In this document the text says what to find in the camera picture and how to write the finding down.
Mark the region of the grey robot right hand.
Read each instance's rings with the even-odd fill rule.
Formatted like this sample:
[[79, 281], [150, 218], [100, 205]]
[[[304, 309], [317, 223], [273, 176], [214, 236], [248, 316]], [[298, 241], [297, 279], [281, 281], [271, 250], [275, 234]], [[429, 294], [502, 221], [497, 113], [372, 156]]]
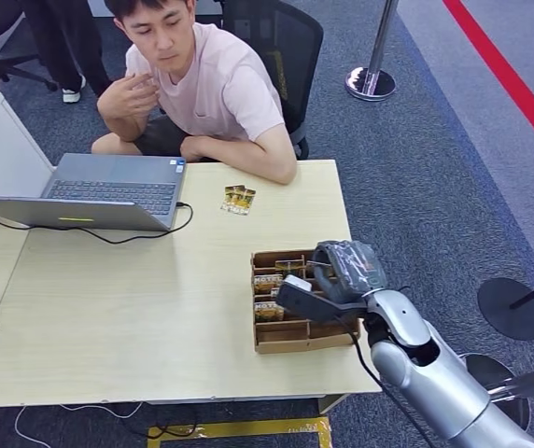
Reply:
[[331, 301], [350, 303], [387, 286], [381, 264], [370, 246], [359, 241], [323, 241], [313, 252], [315, 279]]

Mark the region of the person's right hand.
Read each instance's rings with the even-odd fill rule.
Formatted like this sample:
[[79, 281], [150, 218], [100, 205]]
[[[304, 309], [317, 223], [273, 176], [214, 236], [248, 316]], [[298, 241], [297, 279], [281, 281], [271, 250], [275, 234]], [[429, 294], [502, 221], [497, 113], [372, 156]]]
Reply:
[[150, 74], [130, 75], [109, 85], [97, 101], [103, 119], [147, 119], [159, 104], [159, 88]]

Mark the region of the person's left hand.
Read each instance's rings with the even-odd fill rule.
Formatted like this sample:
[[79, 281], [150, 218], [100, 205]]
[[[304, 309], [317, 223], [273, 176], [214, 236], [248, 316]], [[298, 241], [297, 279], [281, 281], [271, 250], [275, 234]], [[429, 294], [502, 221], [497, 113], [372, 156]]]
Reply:
[[205, 158], [204, 136], [187, 136], [181, 144], [181, 154], [187, 162], [198, 162]]

